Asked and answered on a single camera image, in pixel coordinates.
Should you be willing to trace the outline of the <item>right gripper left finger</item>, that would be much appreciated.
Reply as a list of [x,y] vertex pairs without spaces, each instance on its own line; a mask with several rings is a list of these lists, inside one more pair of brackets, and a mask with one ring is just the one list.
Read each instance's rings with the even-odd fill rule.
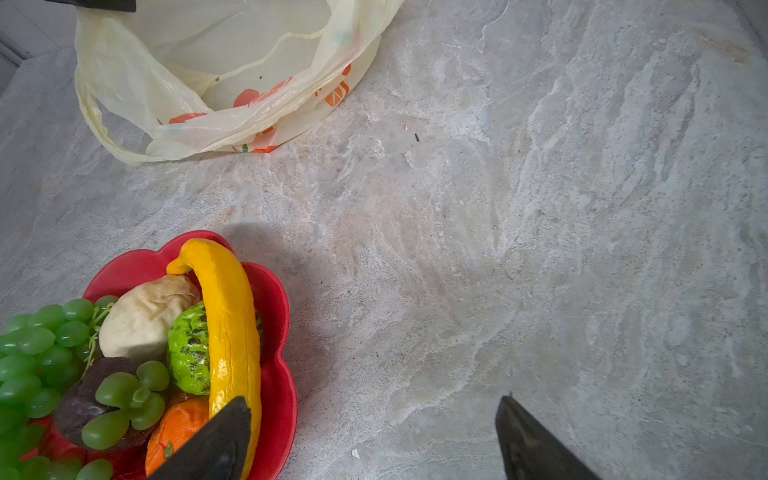
[[251,409],[230,401],[149,479],[239,479],[251,446]]

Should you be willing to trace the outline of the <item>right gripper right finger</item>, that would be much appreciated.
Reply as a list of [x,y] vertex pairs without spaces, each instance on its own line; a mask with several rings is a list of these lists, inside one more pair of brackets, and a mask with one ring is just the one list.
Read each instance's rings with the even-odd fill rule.
[[507,479],[600,479],[511,395],[500,400],[495,428]]

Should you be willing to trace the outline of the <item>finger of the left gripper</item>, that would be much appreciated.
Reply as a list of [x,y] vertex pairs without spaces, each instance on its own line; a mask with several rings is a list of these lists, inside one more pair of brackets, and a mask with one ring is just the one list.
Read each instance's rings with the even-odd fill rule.
[[135,13],[136,0],[46,0],[50,3],[72,5],[80,8]]

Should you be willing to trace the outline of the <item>fake orange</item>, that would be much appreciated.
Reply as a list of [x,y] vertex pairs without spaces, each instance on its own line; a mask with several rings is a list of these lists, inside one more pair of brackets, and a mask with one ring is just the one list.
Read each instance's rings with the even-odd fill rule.
[[150,476],[187,443],[209,420],[207,397],[173,403],[147,444],[146,475]]

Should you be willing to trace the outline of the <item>cream plastic shopping bag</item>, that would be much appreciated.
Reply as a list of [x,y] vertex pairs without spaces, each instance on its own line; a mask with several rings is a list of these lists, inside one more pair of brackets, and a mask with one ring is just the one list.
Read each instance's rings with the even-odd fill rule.
[[349,96],[399,9],[397,1],[80,7],[80,110],[100,143],[129,165],[268,153]]

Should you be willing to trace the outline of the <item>fake green apple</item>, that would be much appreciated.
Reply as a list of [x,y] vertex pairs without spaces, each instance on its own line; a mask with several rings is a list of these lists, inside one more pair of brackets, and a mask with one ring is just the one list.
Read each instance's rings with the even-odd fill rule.
[[168,367],[176,386],[196,396],[210,394],[210,354],[202,301],[182,312],[168,333]]

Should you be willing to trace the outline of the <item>fake yellow banana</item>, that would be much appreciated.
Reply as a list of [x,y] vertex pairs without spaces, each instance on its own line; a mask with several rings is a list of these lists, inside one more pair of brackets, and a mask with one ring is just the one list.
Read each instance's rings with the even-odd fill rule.
[[192,271],[202,290],[206,308],[211,386],[209,415],[222,411],[241,397],[251,409],[246,428],[248,446],[238,477],[245,479],[253,464],[261,428],[260,335],[256,326],[254,298],[247,274],[236,256],[221,244],[191,239],[166,272],[184,275]]

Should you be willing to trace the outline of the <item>fake dark purple fruit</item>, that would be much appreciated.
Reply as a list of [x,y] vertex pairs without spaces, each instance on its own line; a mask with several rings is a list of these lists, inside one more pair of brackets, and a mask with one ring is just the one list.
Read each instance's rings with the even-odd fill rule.
[[98,421],[97,427],[87,428],[92,420],[119,407],[104,405],[96,398],[103,381],[113,373],[130,374],[136,379],[138,365],[125,357],[105,357],[97,360],[88,372],[62,398],[54,412],[54,423],[70,443],[90,450],[112,452],[126,450],[146,443],[155,429],[136,430],[131,421],[113,415],[107,421]]

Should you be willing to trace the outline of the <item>fake beige fruit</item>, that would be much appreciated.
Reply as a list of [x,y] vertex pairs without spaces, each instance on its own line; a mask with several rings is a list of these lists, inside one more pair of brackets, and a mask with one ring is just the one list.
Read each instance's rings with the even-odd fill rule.
[[200,301],[199,289],[186,276],[166,275],[131,289],[115,302],[101,325],[102,354],[137,364],[163,358],[174,321]]

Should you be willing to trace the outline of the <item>red flower-shaped plate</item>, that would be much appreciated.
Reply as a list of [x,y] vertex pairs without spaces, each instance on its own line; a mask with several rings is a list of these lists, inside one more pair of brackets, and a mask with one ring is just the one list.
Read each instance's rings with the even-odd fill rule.
[[[174,238],[158,251],[129,251],[115,257],[95,275],[84,297],[96,300],[104,295],[123,294],[144,281],[161,277],[183,244],[195,238],[232,248],[221,235],[198,230]],[[243,477],[276,479],[288,460],[298,424],[296,385],[283,358],[290,327],[290,306],[283,284],[272,271],[253,262],[244,261],[242,265],[264,329],[264,346],[260,353],[261,430],[251,470]]]

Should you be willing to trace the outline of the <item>fake green grapes bunch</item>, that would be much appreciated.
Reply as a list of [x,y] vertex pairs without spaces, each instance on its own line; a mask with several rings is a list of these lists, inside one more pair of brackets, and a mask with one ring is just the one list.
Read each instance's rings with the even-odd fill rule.
[[[4,479],[145,479],[147,444],[103,452],[78,447],[59,432],[54,412],[64,395],[99,359],[99,332],[114,296],[74,299],[13,317],[1,334],[1,476]],[[136,430],[156,427],[170,389],[160,361],[137,364],[130,374],[109,375],[97,400],[119,411]]]

